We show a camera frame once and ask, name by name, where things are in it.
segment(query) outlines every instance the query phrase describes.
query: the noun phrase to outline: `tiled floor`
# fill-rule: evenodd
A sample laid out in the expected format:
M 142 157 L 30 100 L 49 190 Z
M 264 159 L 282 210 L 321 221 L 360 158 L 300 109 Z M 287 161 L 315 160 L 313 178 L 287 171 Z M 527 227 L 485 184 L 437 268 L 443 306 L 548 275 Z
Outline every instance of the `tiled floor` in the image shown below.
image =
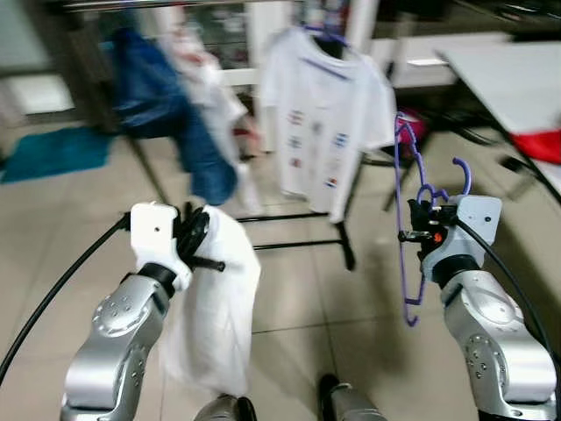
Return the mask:
M 21 129 L 13 136 L 50 128 Z M 170 196 L 180 204 L 187 197 L 188 178 L 178 171 L 173 148 L 166 139 L 145 145 Z M 472 163 L 477 192 L 505 196 L 517 177 L 494 163 L 498 153 L 441 135 L 426 155 L 430 179 L 458 191 L 461 171 L 447 164 L 457 154 Z M 302 203 L 278 192 L 272 158 L 253 162 L 266 210 L 302 211 Z M 409 329 L 401 321 L 394 213 L 381 210 L 392 180 L 391 169 L 364 169 L 348 221 L 358 259 L 355 272 L 344 269 L 336 246 L 259 252 L 263 275 L 254 310 L 248 396 L 260 420 L 317 420 L 315 383 L 329 371 L 364 391 L 389 420 L 476 419 L 464 363 L 444 326 L 437 288 L 429 286 L 418 327 Z M 406 192 L 412 188 L 406 186 Z M 120 140 L 105 168 L 0 185 L 0 352 L 56 278 L 119 212 L 153 199 L 138 163 Z M 540 187 L 503 205 L 497 248 L 531 285 L 544 286 L 529 293 L 558 315 L 561 211 Z M 228 204 L 226 209 L 233 208 Z M 255 243 L 336 235 L 324 220 L 255 224 L 247 231 Z M 120 233 L 96 253 L 38 322 L 0 389 L 0 419 L 58 418 L 67 365 L 88 334 L 92 310 L 132 268 L 127 241 Z M 408 272 L 414 288 L 419 281 L 414 247 L 408 248 Z M 550 328 L 558 331 L 557 320 L 551 318 Z M 166 376 L 157 357 L 155 349 L 136 419 L 192 419 L 211 394 Z

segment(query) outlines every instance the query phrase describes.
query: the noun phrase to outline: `black cable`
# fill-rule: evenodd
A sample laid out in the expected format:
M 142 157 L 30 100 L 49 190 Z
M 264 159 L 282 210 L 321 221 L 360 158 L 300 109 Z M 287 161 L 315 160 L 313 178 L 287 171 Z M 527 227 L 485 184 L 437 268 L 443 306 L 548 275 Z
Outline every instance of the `black cable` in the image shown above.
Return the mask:
M 11 362 L 18 353 L 19 348 L 24 343 L 25 338 L 27 337 L 33 326 L 35 326 L 43 312 L 46 310 L 46 307 L 52 302 L 55 296 L 60 292 L 60 290 L 68 282 L 70 277 L 75 273 L 76 270 L 78 270 L 78 268 L 84 263 L 84 261 L 86 261 L 89 256 L 91 256 L 115 232 L 121 229 L 130 229 L 130 213 L 124 214 L 123 217 L 119 219 L 109 230 L 107 230 L 104 235 L 102 235 L 94 244 L 92 244 L 88 248 L 88 250 L 86 250 L 70 268 L 68 268 L 64 275 L 60 277 L 60 279 L 54 284 L 51 290 L 46 294 L 45 298 L 43 298 L 43 301 L 41 301 L 35 311 L 27 319 L 27 322 L 25 322 L 24 327 L 22 327 L 21 331 L 19 331 L 18 336 L 14 340 L 13 344 L 11 344 L 8 353 L 5 355 L 2 364 L 0 365 L 0 387 L 2 387 L 4 377 L 8 372 L 8 368 L 10 367 Z
M 516 293 L 524 301 L 524 304 L 529 311 L 530 318 L 532 319 L 532 322 L 534 323 L 534 326 L 537 329 L 537 334 L 538 334 L 538 337 L 539 337 L 538 341 L 542 342 L 542 345 L 547 350 L 551 359 L 554 361 L 555 364 L 558 365 L 559 356 L 553 351 L 553 348 L 551 348 L 551 343 L 550 343 L 550 340 L 548 339 L 547 334 L 545 333 L 545 329 L 543 327 L 542 321 L 540 320 L 539 316 L 537 316 L 536 309 L 534 308 L 534 306 L 532 305 L 532 303 L 530 302 L 530 300 L 528 299 L 528 297 L 526 296 L 524 291 L 522 291 L 522 288 L 520 287 L 520 283 L 519 283 L 518 279 L 516 279 L 515 274 L 513 274 L 507 268 L 507 266 L 501 260 L 499 255 L 491 248 L 491 246 L 489 246 L 487 244 L 487 242 L 484 239 L 482 239 L 480 237 L 480 235 L 478 233 L 476 233 L 471 228 L 471 226 L 469 226 L 464 221 L 462 221 L 460 218 L 458 218 L 458 216 L 454 217 L 451 222 L 453 224 L 459 226 L 462 230 L 467 232 L 470 237 L 475 239 L 475 241 L 477 241 L 477 243 L 485 249 L 486 253 L 489 254 L 489 256 L 491 256 L 491 259 L 494 260 L 494 262 L 499 266 L 499 268 L 501 268 L 502 272 L 510 280 L 510 282 L 512 283 L 512 286 L 516 290 Z M 561 388 L 559 388 L 559 382 L 557 382 L 557 386 L 555 388 L 555 395 L 556 395 L 557 419 L 561 419 Z

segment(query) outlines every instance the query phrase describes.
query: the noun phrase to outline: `red cloth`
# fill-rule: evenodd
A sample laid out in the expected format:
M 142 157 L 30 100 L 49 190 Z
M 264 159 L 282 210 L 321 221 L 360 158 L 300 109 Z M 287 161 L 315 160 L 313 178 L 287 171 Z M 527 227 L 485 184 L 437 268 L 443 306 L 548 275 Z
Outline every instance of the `red cloth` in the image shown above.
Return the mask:
M 530 158 L 561 164 L 561 129 L 511 134 L 511 137 L 516 146 Z

